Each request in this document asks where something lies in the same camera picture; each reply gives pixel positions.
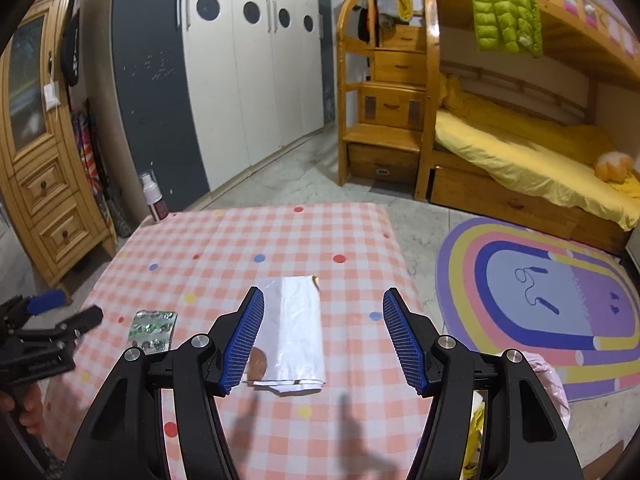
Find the person's left hand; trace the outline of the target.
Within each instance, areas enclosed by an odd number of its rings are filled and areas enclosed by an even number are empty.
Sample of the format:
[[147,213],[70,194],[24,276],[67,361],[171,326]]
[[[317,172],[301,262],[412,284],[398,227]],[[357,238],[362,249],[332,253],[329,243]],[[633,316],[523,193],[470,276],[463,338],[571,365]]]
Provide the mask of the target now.
[[35,437],[41,437],[44,431],[43,404],[41,389],[34,382],[20,395],[18,404],[9,393],[0,392],[0,404],[2,412],[17,411],[18,419],[26,431]]

